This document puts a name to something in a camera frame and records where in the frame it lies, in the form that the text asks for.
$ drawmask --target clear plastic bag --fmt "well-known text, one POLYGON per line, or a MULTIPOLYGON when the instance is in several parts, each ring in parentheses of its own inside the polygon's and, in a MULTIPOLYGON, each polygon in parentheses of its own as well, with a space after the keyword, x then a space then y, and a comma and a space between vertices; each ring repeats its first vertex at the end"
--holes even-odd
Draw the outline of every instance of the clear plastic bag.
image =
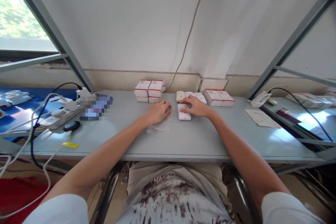
POLYGON ((170 127, 172 125, 175 110, 176 110, 176 107, 172 106, 171 113, 167 115, 166 118, 164 118, 161 122, 149 125, 147 127, 147 133, 151 135, 155 135, 158 138, 163 138, 165 132, 170 131, 170 127))

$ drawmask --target power strip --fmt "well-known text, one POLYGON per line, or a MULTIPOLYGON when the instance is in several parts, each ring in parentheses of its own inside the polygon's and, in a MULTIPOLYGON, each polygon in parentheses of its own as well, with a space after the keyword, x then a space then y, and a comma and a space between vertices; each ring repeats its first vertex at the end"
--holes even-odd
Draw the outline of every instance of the power strip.
POLYGON ((61 109, 63 110, 63 114, 60 116, 49 116, 46 119, 42 120, 40 122, 40 125, 48 128, 48 129, 57 129, 60 126, 62 126, 66 121, 68 121, 69 119, 71 119, 72 117, 74 117, 75 115, 77 115, 79 113, 79 99, 75 101, 76 104, 78 105, 78 109, 76 109, 75 111, 70 111, 67 110, 65 108, 61 109))

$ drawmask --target red fabric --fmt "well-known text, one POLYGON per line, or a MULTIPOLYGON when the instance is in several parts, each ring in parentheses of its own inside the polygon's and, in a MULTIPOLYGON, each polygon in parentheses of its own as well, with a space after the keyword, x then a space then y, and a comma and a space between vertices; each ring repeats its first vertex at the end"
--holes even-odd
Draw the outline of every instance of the red fabric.
MULTIPOLYGON (((20 208, 38 198, 47 188, 47 184, 36 183, 34 177, 1 179, 1 215, 7 215, 19 210, 20 208)), ((14 214, 4 220, 0 220, 0 224, 21 224, 26 219, 26 217, 40 204, 44 196, 17 214, 14 214)))

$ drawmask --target green foliage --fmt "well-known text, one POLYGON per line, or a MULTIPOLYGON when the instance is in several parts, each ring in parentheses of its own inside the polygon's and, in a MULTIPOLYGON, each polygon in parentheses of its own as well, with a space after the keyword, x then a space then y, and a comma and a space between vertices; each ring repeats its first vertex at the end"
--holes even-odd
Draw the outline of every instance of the green foliage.
POLYGON ((0 37, 48 39, 23 0, 0 0, 0 37))

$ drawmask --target document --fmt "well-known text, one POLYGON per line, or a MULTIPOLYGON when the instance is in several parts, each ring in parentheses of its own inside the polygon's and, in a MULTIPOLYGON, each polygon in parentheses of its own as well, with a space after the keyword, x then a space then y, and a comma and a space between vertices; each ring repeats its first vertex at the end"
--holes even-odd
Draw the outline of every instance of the document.
POLYGON ((263 127, 282 128, 271 117, 260 110, 245 110, 246 113, 259 125, 263 127))

